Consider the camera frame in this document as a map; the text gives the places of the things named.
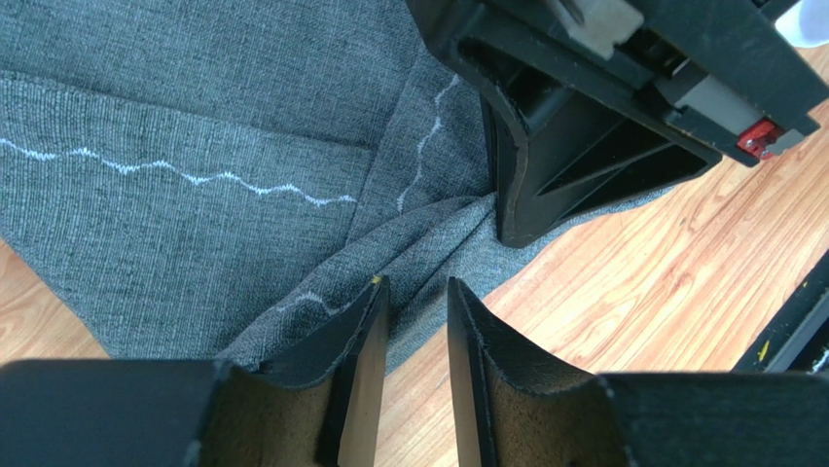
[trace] gray fabric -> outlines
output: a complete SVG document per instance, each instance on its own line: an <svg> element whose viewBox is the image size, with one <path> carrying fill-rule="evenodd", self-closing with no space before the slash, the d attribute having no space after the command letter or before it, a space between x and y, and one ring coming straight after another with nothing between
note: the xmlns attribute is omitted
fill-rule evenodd
<svg viewBox="0 0 829 467"><path fill-rule="evenodd" d="M255 368L384 274L394 368L450 275L576 224L496 241L478 97L403 0L0 2L0 170L0 236L118 358Z"/></svg>

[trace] yellow mark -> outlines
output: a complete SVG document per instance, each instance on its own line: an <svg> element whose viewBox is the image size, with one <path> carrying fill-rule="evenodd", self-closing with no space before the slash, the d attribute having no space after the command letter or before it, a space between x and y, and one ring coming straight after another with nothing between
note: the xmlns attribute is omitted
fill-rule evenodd
<svg viewBox="0 0 829 467"><path fill-rule="evenodd" d="M762 362L764 358L766 358L766 352L769 351L769 341L763 344L763 348L760 349L760 352L757 353L757 356L760 357L758 362Z"/></svg>

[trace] red latch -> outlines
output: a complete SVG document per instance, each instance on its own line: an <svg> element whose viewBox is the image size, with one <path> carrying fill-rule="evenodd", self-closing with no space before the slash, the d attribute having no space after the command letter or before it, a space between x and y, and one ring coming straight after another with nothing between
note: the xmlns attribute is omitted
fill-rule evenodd
<svg viewBox="0 0 829 467"><path fill-rule="evenodd" d="M739 136L737 147L760 161L765 161L776 156L766 147L775 144L782 134L782 128L769 120L763 119Z"/></svg>

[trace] white object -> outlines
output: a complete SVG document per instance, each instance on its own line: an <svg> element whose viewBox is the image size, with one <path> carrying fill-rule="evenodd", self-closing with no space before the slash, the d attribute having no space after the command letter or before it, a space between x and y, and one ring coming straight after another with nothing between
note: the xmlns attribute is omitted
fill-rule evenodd
<svg viewBox="0 0 829 467"><path fill-rule="evenodd" d="M775 27L794 47L829 44L829 0L801 0L777 20Z"/></svg>

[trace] wavy chalk line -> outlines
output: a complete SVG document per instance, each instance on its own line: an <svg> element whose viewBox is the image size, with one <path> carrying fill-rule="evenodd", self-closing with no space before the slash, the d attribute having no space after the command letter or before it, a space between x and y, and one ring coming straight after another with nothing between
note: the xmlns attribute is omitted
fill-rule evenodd
<svg viewBox="0 0 829 467"><path fill-rule="evenodd" d="M129 175L132 172L137 172L139 170L144 169L152 169L152 168L163 168L169 170L173 173L178 174L188 182L192 183L195 186L212 182L215 180L230 180L232 182L236 182L237 184L241 185L242 187L250 190L251 192L257 195L269 195L271 193L295 193L301 197L303 197L306 201L310 202L311 204L320 207L326 204L330 204L332 202L357 202L357 199L349 196L349 195L342 195L337 198L315 198L308 194L306 194L301 189L297 188L294 184L286 183L284 185L277 185L274 187L263 188L257 187L256 185L251 185L244 180L242 180L238 175L232 172L222 172L216 175L212 175L209 177L197 177L196 175L191 175L189 173L183 172L179 170L175 165L167 161L154 161L154 162L147 162L147 163L140 163L138 165L125 165L118 162L108 161L98 154L90 151L87 148L78 148L73 149L71 151L67 151L65 153L39 153L37 151L32 151L30 149L22 148L17 144L9 141L8 139L0 138L0 145L7 146L9 148L14 149L15 151L25 155L28 158L46 162L46 161L53 161L55 159L64 158L64 157L80 157L80 158L88 158L88 159L95 159L100 161L104 165L110 168L114 168L118 170L119 173L122 175Z"/></svg>
<svg viewBox="0 0 829 467"><path fill-rule="evenodd" d="M277 312L282 312L282 311L284 311L288 308L293 308L294 306L298 305L300 302L314 302L315 304L319 304L320 306L322 306L322 308L325 310L325 312L327 312L329 315L337 314L337 313L345 310L349 306L351 306L351 303L348 303L348 304L345 304L345 305L340 306L340 307L333 307L333 306L330 306L330 305L326 304L325 301L322 300L322 297L314 294L313 292L305 292L301 296L294 299L294 301L291 302L290 304L280 306L279 308L276 309L276 311Z"/></svg>
<svg viewBox="0 0 829 467"><path fill-rule="evenodd" d="M432 125L432 129L430 129L429 132L425 136L423 136L420 142L417 143L417 170L414 173L414 179L412 179L412 183L410 183L409 186L406 187L405 190L403 190L403 193L401 193L400 196L397 197L397 212L401 214L403 213L403 202L406 200L406 195L409 193L409 190L411 190L412 187L418 181L420 181L420 178L423 177L423 148L426 146L426 143L430 139L432 139L435 133L437 133L441 128L444 127L443 123L441 122L440 115L441 100L443 100L444 95L446 95L446 93L450 89L454 88L458 84L460 84L460 78L457 75L452 76L449 85L443 88L440 92L438 92L438 95L436 95L433 99L433 102L435 103L435 113L437 113L437 115L435 116L435 123Z"/></svg>

